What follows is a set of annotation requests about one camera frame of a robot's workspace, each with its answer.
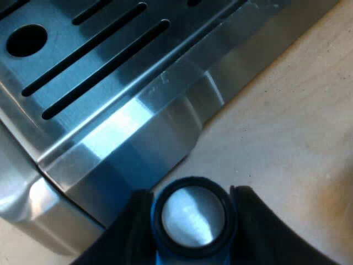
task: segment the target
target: black plastic part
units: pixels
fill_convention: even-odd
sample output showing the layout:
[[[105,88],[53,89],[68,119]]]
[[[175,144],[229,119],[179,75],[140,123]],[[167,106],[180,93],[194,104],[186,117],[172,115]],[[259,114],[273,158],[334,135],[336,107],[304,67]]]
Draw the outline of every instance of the black plastic part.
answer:
[[[232,265],[337,265],[286,226],[250,187],[231,187],[231,200],[238,219]],[[155,265],[152,202],[151,192],[136,192],[118,219],[72,265]]]
[[[238,209],[233,265],[334,265],[282,222],[250,187],[231,187]]]
[[[224,207],[224,212],[226,214],[226,224],[222,233],[219,235],[218,238],[214,240],[213,243],[205,247],[187,248],[177,244],[168,236],[162,225],[162,209],[166,200],[176,190],[188,186],[204,187],[213,192],[221,201]],[[158,197],[154,209],[153,227],[156,231],[156,236],[160,240],[160,242],[175,255],[188,258],[205,258],[216,254],[218,251],[221,251],[224,247],[229,245],[231,237],[233,236],[234,231],[237,229],[237,218],[236,212],[234,211],[234,206],[231,200],[229,199],[229,195],[221,186],[207,178],[188,177],[173,182],[171,185],[167,186],[162,191],[162,193]]]
[[[118,219],[72,265],[155,265],[156,246],[150,229],[153,194],[136,192]]]

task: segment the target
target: black rubber ring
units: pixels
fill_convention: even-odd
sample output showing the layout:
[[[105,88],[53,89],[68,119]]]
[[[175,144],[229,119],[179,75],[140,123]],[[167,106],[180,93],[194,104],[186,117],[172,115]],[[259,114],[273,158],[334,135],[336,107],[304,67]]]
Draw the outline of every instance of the black rubber ring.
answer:
[[[162,224],[162,210],[167,199],[178,189],[187,186],[204,187],[213,192],[223,205],[226,222],[221,234],[210,244],[187,248],[173,241]],[[215,182],[204,177],[188,177],[173,182],[159,195],[153,213],[153,224],[156,236],[160,242],[173,254],[187,258],[205,258],[213,256],[230,244],[230,240],[237,229],[237,217],[234,205],[226,191]]]

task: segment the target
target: metal knob center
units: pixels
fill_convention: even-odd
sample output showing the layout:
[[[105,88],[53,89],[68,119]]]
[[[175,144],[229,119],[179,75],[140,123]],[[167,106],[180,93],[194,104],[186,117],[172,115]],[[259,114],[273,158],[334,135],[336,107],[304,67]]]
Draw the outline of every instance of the metal knob center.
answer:
[[[189,186],[174,192],[162,210],[169,237],[189,248],[204,247],[219,237],[226,217],[222,203],[206,188]]]

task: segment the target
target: stainless steel grate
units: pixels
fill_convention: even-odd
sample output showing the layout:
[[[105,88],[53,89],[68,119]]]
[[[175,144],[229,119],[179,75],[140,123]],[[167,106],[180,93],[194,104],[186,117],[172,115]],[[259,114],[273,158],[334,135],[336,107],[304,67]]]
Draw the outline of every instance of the stainless steel grate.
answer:
[[[128,102],[244,2],[13,2],[0,23],[0,43],[12,34],[20,44],[37,39],[35,32],[15,31],[38,25],[47,40],[21,58],[21,51],[0,51],[0,80],[18,106],[17,112],[13,103],[3,109],[18,115],[12,123],[37,160],[108,106]]]

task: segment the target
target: light wood surface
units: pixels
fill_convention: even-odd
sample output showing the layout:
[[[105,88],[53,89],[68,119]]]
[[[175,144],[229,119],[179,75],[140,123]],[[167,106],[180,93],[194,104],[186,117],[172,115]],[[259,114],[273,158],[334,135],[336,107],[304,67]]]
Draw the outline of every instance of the light wood surface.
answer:
[[[248,84],[165,182],[250,185],[312,245],[353,264],[352,14],[353,1],[342,0]],[[0,220],[0,265],[72,259]]]

